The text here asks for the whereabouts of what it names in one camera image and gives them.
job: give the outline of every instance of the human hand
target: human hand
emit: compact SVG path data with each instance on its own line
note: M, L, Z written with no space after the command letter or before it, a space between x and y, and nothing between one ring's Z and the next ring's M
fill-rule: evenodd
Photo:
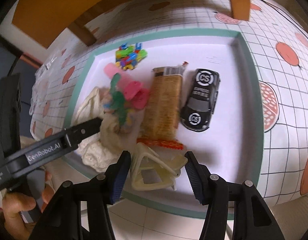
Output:
M51 177L52 175L49 172L45 172L45 181L50 180ZM54 190L46 184L42 192L42 199L44 202L41 208L42 212L53 195ZM4 226L15 240L27 240L29 238L35 223L24 223L19 212L32 210L35 206L36 201L33 197L18 192L7 193L2 199L2 208L5 218Z

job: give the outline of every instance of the wooden furniture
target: wooden furniture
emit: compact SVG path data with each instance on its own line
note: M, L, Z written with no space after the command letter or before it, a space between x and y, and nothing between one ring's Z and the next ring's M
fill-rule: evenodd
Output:
M45 48L65 28L89 46L96 39L84 25L127 1L130 0L20 0L12 23ZM250 0L230 1L232 16L248 20Z

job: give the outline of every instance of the screw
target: screw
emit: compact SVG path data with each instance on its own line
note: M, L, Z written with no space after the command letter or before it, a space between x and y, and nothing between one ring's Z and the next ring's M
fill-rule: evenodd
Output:
M101 173L101 174L98 174L97 176L96 176L96 179L97 180L103 180L103 179L105 179L105 174L104 173Z
M210 176L210 179L212 179L212 180L218 180L219 177L218 177L218 175L216 175L216 174L212 174L212 175Z
M63 187L69 187L69 186L71 186L71 184L72 184L72 182L69 181L69 180L67 180L67 181L64 181L64 182L62 183L62 186L63 186Z
M247 187L251 187L253 185L253 183L250 180L246 180L244 183Z

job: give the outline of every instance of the toy car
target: toy car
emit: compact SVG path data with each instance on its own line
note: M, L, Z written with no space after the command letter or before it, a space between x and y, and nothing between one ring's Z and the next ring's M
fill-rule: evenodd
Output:
M209 128L219 83L219 73L203 68L196 69L192 91L180 113L181 122L187 129L202 132Z

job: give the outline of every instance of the car window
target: car window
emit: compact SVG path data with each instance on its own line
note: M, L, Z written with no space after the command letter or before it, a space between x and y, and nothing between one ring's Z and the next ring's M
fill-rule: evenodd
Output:
M208 112L210 110L209 101L201 101L195 98L190 98L187 106L198 112Z

